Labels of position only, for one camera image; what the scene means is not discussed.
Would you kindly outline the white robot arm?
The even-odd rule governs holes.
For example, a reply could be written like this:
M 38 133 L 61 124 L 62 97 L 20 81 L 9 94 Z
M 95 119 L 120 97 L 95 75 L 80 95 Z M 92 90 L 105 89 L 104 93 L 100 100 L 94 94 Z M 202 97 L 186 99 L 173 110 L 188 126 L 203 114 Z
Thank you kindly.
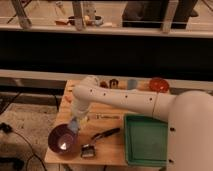
M 106 89 L 88 76 L 72 89 L 72 114 L 83 118 L 92 102 L 141 113 L 168 123 L 167 171 L 213 171 L 213 96 Z

